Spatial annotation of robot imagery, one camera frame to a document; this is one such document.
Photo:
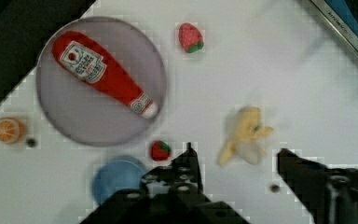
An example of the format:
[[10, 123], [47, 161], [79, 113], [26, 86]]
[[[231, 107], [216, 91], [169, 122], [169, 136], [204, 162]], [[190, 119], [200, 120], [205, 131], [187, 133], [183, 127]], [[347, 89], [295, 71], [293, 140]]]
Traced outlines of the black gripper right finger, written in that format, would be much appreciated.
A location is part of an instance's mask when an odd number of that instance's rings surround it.
[[329, 168], [283, 148], [277, 171], [315, 224], [358, 224], [358, 169]]

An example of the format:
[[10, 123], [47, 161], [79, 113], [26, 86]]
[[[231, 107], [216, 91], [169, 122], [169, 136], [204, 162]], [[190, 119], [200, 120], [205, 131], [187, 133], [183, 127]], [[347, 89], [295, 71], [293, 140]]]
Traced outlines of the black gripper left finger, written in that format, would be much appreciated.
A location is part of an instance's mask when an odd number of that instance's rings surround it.
[[155, 167], [143, 175], [140, 189], [153, 198], [158, 194], [166, 194], [171, 186], [182, 183], [203, 190], [198, 153], [190, 142], [186, 144], [186, 151], [169, 165]]

